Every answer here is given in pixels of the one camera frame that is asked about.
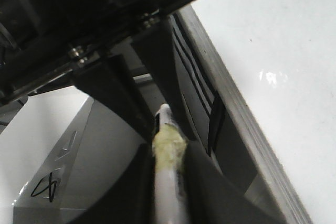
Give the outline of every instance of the black machine part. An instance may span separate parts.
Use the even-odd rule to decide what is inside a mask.
[[[141,34],[190,1],[11,0],[5,5],[7,1],[0,0],[3,13],[23,10],[16,17],[17,27],[0,18],[3,46],[16,48],[13,59],[0,71],[0,105],[74,71],[68,65],[87,56],[91,52],[87,48]],[[85,54],[69,57],[78,46]]]

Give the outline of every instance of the black strip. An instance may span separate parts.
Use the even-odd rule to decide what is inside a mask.
[[[222,102],[221,96],[218,94],[218,92],[216,92],[209,121],[208,148],[207,148],[207,153],[209,156],[211,155],[211,149],[216,151],[218,135],[224,124],[225,111],[226,108]]]
[[[6,54],[6,48],[1,47],[1,49],[0,49],[0,66],[6,65],[5,54]]]
[[[196,124],[195,124],[193,115],[192,115],[191,112],[190,112],[190,108],[189,108],[189,106],[188,106],[187,100],[186,100],[186,98],[185,98],[185,96],[184,96],[183,93],[182,93],[182,97],[183,97],[183,99],[184,99],[186,108],[187,108],[187,110],[188,110],[188,115],[190,116],[190,119],[191,119],[191,121],[192,121],[192,123],[193,123],[193,125],[194,125],[194,128],[196,129],[197,136],[198,136],[198,138],[201,140],[202,145],[204,146],[204,144],[203,144],[203,142],[202,142],[202,139],[201,139],[201,136],[200,136],[199,132],[197,131],[197,128],[196,128]]]
[[[189,77],[190,77],[191,82],[193,83],[193,86],[194,86],[194,88],[195,88],[195,90],[196,90],[196,93],[197,93],[197,95],[198,95],[198,97],[199,97],[199,100],[201,101],[201,104],[202,104],[202,106],[203,106],[203,108],[204,108],[204,110],[205,110],[205,113],[207,114],[207,116],[210,116],[210,113],[209,113],[209,111],[208,111],[208,109],[207,109],[207,107],[206,107],[206,105],[205,105],[203,99],[201,98],[201,94],[199,93],[199,90],[198,90],[198,88],[197,88],[197,86],[196,86],[196,83],[195,83],[194,79],[192,78],[192,74],[190,73],[190,70],[189,70],[189,68],[187,67],[186,62],[184,61],[184,59],[183,59],[183,57],[182,57],[182,55],[181,55],[181,52],[178,50],[178,48],[177,48],[176,45],[174,45],[174,48],[175,48],[177,54],[179,55],[179,57],[180,57],[180,59],[181,59],[181,62],[182,62],[184,68],[186,69],[186,71],[187,71],[187,73],[188,73],[188,75],[189,75]]]
[[[214,87],[212,86],[211,82],[209,81],[209,79],[208,79],[208,77],[207,77],[207,75],[206,75],[206,73],[205,73],[205,71],[203,69],[203,66],[202,66],[201,62],[199,61],[198,53],[195,51],[192,43],[190,42],[189,35],[184,30],[184,27],[183,27],[182,23],[180,22],[180,20],[178,18],[178,15],[177,14],[173,14],[172,16],[174,17],[174,20],[176,21],[176,24],[179,27],[179,31],[180,31],[181,35],[183,36],[186,44],[189,46],[190,52],[192,53],[192,55],[196,55],[197,56],[197,57],[194,57],[194,59],[195,59],[196,64],[197,64],[197,66],[199,68],[199,71],[201,72],[201,75],[203,76],[203,79],[204,79],[205,83],[209,87],[209,89],[212,92],[212,94],[216,93],[216,90],[214,89]]]
[[[9,123],[6,123],[6,122],[0,122],[0,126],[8,126]]]
[[[145,66],[138,67],[135,69],[130,69],[130,72],[131,72],[132,77],[141,76],[143,74],[149,73],[149,71],[147,70]]]
[[[199,99],[202,100],[205,104],[205,102],[207,102],[206,95],[203,93],[203,90],[201,88],[201,85],[200,85],[199,81],[197,81],[197,80],[195,80],[195,78],[193,78],[192,74],[193,73],[195,74],[195,72],[190,68],[191,64],[190,65],[188,64],[189,59],[188,59],[187,56],[184,55],[184,51],[183,50],[181,51],[179,49],[179,47],[178,47],[179,45],[180,44],[174,42],[174,46],[175,46],[175,48],[177,48],[177,50],[179,52],[178,55],[180,56],[180,59],[181,59],[182,63],[184,64],[185,69],[188,71],[190,79],[193,81],[193,84],[194,84],[194,87],[195,87],[196,91],[198,91],[197,94],[199,96]],[[207,110],[207,112],[210,113],[212,103],[207,102],[207,104],[208,104],[208,106],[206,106],[206,110]]]
[[[204,88],[204,86],[203,86],[203,83],[202,83],[202,81],[201,81],[201,79],[200,79],[200,77],[199,77],[199,75],[198,75],[198,71],[196,70],[196,67],[195,67],[195,65],[194,65],[194,62],[192,61],[192,59],[191,59],[190,55],[188,54],[187,50],[184,48],[184,45],[183,45],[183,43],[181,42],[179,36],[177,35],[175,29],[173,29],[173,33],[174,33],[174,35],[175,35],[175,38],[176,38],[177,42],[179,43],[180,47],[182,48],[182,50],[183,50],[185,56],[186,56],[187,59],[189,60],[191,67],[192,67],[193,70],[194,70],[195,77],[196,77],[196,79],[197,79],[197,81],[198,81],[199,86],[201,87],[202,93],[203,93],[203,95],[204,95],[206,101],[208,102],[209,106],[211,106],[211,105],[212,105],[212,101],[210,100],[210,98],[209,98],[209,96],[208,96],[208,94],[207,94],[207,92],[206,92],[206,90],[205,90],[205,88]]]
[[[25,105],[20,99],[17,100],[17,102],[18,102],[21,106]]]
[[[154,126],[154,134],[158,134],[158,132],[160,131],[160,113],[156,114],[155,116],[155,126]]]

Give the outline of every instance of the black handwritten mark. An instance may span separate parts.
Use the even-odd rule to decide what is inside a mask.
[[[54,196],[55,196],[55,189],[56,189],[56,185],[57,185],[57,181],[56,180],[52,180],[52,173],[49,174],[49,185],[44,188],[42,191],[39,191],[38,193],[35,193],[36,189],[38,188],[38,186],[41,184],[42,180],[44,178],[42,178],[39,183],[37,184],[37,186],[35,187],[35,189],[33,190],[33,192],[31,193],[31,197],[36,197],[38,195],[40,195],[41,193],[43,193],[45,190],[49,190],[49,202],[51,203],[54,200]]]

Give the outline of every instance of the gray surface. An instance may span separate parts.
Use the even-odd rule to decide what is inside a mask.
[[[147,81],[139,88],[155,113],[164,103],[157,86]],[[141,143],[144,140],[137,132],[95,101],[66,188],[67,197],[61,203],[61,208],[67,209],[62,210],[63,220],[73,218],[102,197],[125,171]]]
[[[226,111],[217,137],[215,154],[223,174],[242,193],[246,192],[257,175],[257,170]]]
[[[247,189],[245,197],[268,215],[281,222],[285,221],[285,217],[271,197],[264,180],[259,174]]]
[[[21,101],[23,103],[26,103],[27,100],[28,97],[21,98]],[[17,101],[12,102],[6,106],[0,107],[0,121],[9,123],[21,108],[22,105],[20,105]],[[6,128],[5,126],[0,125],[0,134],[3,132],[5,128]]]
[[[135,53],[134,49],[130,45],[131,39],[126,39],[120,44],[117,44],[112,48],[112,52],[114,54],[122,54],[124,56],[124,59],[129,67],[129,69],[132,71],[134,69],[142,68],[144,65],[142,64],[141,60]]]

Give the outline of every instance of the wooden edge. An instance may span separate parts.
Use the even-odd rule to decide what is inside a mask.
[[[287,223],[312,224],[308,213],[282,169],[282,165],[267,142],[194,10],[191,6],[186,6],[180,9],[177,15],[189,34],[194,49],[200,56],[199,60],[206,74],[222,97],[241,139]]]

